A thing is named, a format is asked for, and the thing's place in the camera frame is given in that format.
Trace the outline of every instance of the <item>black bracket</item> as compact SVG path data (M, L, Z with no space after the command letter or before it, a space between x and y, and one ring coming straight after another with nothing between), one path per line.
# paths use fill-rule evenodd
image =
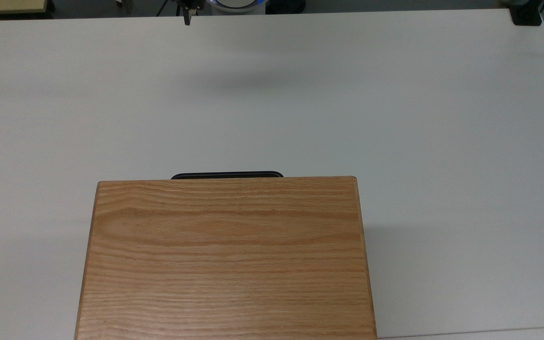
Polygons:
M543 20L538 12L542 0L529 0L523 5L509 6L511 20L516 26L540 26Z
M255 177L283 177L276 171L232 171L232 172L188 172L177 174L172 180L201 180L201 179L251 179Z

